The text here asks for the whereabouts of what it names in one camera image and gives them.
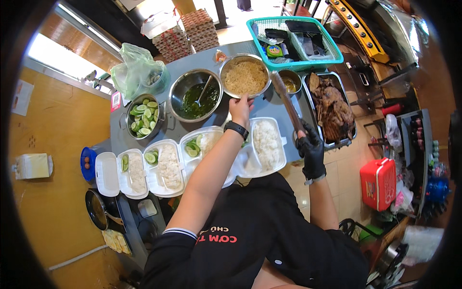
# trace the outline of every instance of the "teal basket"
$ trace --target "teal basket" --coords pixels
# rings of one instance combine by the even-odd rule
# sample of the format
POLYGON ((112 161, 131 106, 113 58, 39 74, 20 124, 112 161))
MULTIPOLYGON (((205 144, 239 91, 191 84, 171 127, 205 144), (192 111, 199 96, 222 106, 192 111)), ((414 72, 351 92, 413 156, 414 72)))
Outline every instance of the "teal basket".
POLYGON ((332 64, 343 63, 343 55, 340 52, 340 49, 337 47, 335 42, 333 41, 332 37, 327 33, 326 29, 319 23, 318 20, 311 18, 311 17, 301 17, 301 16, 278 16, 278 17, 264 17, 264 18, 255 18, 247 21, 247 27, 252 34, 254 39, 255 45, 257 46, 257 50, 260 53, 260 57, 263 59, 263 62, 270 70, 283 70, 283 69, 290 69, 293 71, 301 71, 301 70, 311 70, 311 69, 322 69, 325 70, 332 64), (257 35, 255 35, 254 31, 252 30, 252 25, 255 23, 258 25, 258 34, 265 34, 266 28, 272 29, 279 29, 289 32, 289 29, 286 25, 286 20, 296 20, 296 21, 304 21, 304 22, 312 22, 315 23, 316 26, 322 33, 322 38, 324 42, 327 44, 327 48, 333 54, 333 60, 313 60, 313 61, 294 61, 289 63, 272 63, 266 54, 263 53, 261 49, 261 45, 258 42, 257 35))

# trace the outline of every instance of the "small metal bowl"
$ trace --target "small metal bowl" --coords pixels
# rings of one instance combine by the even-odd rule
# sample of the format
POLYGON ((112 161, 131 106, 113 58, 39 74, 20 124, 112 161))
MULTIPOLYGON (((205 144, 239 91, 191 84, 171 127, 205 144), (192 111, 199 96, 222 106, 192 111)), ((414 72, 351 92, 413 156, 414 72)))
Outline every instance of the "small metal bowl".
POLYGON ((135 98, 135 99, 130 103, 130 105, 128 106, 128 108, 127 108, 127 113, 126 113, 126 115, 125 115, 125 128, 126 128, 128 134, 129 134, 132 138, 134 138, 134 139, 136 139, 136 140, 139 141, 139 140, 142 140, 142 139, 145 139, 145 138, 153 138, 153 137, 155 137, 156 134, 160 131, 160 128, 162 127, 162 124, 164 123, 164 120, 165 120, 165 102, 164 102, 163 104, 161 104, 161 103, 159 103, 159 102, 157 101, 157 99, 156 99, 154 96, 145 93, 145 94, 142 94, 142 95, 138 96, 137 98, 135 98), (143 137, 137 137, 137 136, 136 136, 136 133, 134 133, 134 132, 131 130, 131 128, 130 128, 131 125, 132 125, 132 123, 135 121, 135 117, 132 116, 132 115, 130 114, 130 112, 132 111, 132 109, 133 109, 133 107, 134 107, 135 105, 142 105, 142 104, 143 104, 143 100, 144 100, 145 98, 148 98, 149 101, 155 101, 155 102, 157 102, 158 108, 159 108, 159 116, 158 116, 158 119, 157 119, 157 122, 156 122, 156 126, 154 127, 154 129, 151 130, 151 133, 150 133, 150 134, 145 135, 145 136, 143 136, 143 137))
POLYGON ((263 63, 263 61, 261 61, 261 58, 259 58, 258 56, 253 55, 253 54, 247 54, 247 53, 239 53, 239 54, 233 55, 231 57, 228 57, 221 64, 220 70, 218 71, 218 75, 219 75, 219 77, 221 79, 221 82, 223 83, 223 90, 225 91, 225 93, 228 94, 229 96, 233 97, 233 98, 241 98, 240 95, 234 94, 234 93, 230 92, 226 88, 225 79, 226 79, 226 74, 228 73, 228 71, 231 68, 233 68, 233 66, 235 66, 236 64, 238 64, 240 62, 244 62, 244 61, 250 61, 250 62, 260 64, 261 67, 263 68, 263 71, 266 74, 266 77, 268 78, 268 81, 266 82, 266 85, 262 88, 262 90, 260 90, 259 92, 255 93, 255 94, 249 95, 249 99, 256 98, 260 94, 264 93, 268 89, 269 85, 271 84, 271 79, 269 78, 269 70, 266 67, 266 65, 263 63))
POLYGON ((284 77, 290 78, 295 84, 295 89, 296 89, 295 92, 288 92, 288 94, 294 95, 298 93, 300 89, 302 89, 302 78, 296 72, 291 71, 291 70, 281 70, 279 71, 279 75, 281 76, 281 78, 284 78, 284 77))
POLYGON ((223 85, 221 84, 220 78, 217 74, 210 70, 198 68, 189 70, 182 76, 180 76, 172 85, 169 93, 168 106, 173 116, 181 122, 185 123, 197 123, 209 116, 217 109, 223 96, 223 85), (218 100, 215 106, 206 114, 200 118, 188 119, 180 116, 181 107, 183 105, 183 99, 186 92, 196 84, 206 83, 209 76, 213 79, 209 86, 213 86, 218 92, 218 100))

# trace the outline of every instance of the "counter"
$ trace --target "counter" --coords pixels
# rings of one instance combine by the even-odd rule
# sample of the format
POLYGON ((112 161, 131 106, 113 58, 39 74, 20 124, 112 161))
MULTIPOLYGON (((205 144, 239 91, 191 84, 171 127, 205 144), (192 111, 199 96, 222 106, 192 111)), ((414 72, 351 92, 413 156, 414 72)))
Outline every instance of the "counter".
MULTIPOLYGON (((170 92, 170 86, 173 84, 173 82, 178 77, 180 77, 180 75, 191 69, 205 68, 218 74, 218 69, 221 63, 216 63, 214 61, 217 49, 220 49, 228 56, 237 53, 251 53, 259 55, 253 41, 244 41, 201 51, 199 53, 192 54, 179 60, 176 60, 172 63, 169 63, 167 64, 167 69, 171 76, 170 84, 163 93, 156 95, 157 100, 160 103, 166 101, 170 92)), ((199 123, 182 123, 175 119, 167 109, 166 120, 164 121, 163 126, 160 132, 157 134, 157 136, 153 139, 141 141, 133 139, 128 135, 128 132, 122 130, 125 128, 123 119, 125 117, 125 113, 127 112, 127 108, 120 107, 118 110, 112 112, 110 115, 110 139, 112 152, 115 153, 115 155, 118 155, 130 148, 138 148, 143 152, 148 145, 156 141, 160 141, 162 139, 173 139, 176 142, 179 142, 185 134, 195 129, 212 125, 222 126, 224 125, 225 120, 228 117, 229 99, 230 97, 227 94, 223 93, 223 98, 216 111, 207 120, 199 123)), ((310 104, 303 89, 296 95, 292 96, 292 103, 300 118, 304 119, 307 123, 313 125, 314 120, 311 115, 310 104)), ((292 162, 300 159, 300 156, 298 155, 298 150, 295 148, 295 145, 292 140, 292 134, 294 129, 290 121, 289 114, 286 112, 282 100, 274 91, 273 85, 270 85, 270 87, 266 90, 266 92, 263 95, 260 95, 255 98, 254 106, 255 108, 250 113, 251 118, 274 117, 278 121, 279 129, 281 131, 282 136, 285 136, 287 138, 287 144, 284 146, 284 149, 286 151, 287 162, 292 162)))

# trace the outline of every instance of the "metal tray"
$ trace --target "metal tray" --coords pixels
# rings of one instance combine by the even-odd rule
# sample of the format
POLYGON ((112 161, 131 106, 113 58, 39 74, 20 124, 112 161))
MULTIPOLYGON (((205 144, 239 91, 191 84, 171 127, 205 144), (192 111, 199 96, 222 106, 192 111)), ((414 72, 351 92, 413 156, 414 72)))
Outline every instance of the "metal tray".
MULTIPOLYGON (((345 88, 343 87, 343 84, 342 84, 342 82, 340 80, 340 76, 335 72, 316 73, 316 75, 320 76, 321 78, 330 78, 330 79, 332 79, 332 82, 333 82, 335 88, 337 88, 340 91, 340 93, 343 96, 343 99, 346 101, 346 103, 348 103, 348 107, 350 107, 350 110, 351 110, 350 102, 348 101, 347 94, 345 93, 345 88)), ((308 98, 308 102, 311 105, 311 112, 313 114, 314 122, 317 123, 317 111, 316 111, 315 104, 313 102, 313 98, 311 96, 310 89, 308 87, 308 84, 306 83, 307 76, 308 76, 308 81, 309 81, 309 76, 310 76, 309 74, 303 76, 303 78, 302 78, 303 89, 305 90, 306 96, 308 98)), ((348 138, 340 140, 339 143, 335 143, 335 142, 326 143, 326 140, 324 139, 324 136, 322 135, 321 127, 319 125, 317 127, 318 127, 319 136, 324 140, 324 150, 340 148, 342 146, 349 146, 351 144, 351 140, 349 140, 348 138)), ((356 122, 354 122, 353 139, 356 137, 357 132, 358 132, 358 130, 356 129, 356 122)))

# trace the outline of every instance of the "noodles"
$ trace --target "noodles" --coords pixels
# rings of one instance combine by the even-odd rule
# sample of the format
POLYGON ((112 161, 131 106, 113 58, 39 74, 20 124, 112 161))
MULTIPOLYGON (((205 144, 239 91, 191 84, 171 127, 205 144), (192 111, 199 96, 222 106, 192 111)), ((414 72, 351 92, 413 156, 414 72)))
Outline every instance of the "noodles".
POLYGON ((267 81, 268 77, 260 64, 243 61, 226 73, 225 87, 234 94, 248 92, 251 95, 261 91, 267 81))

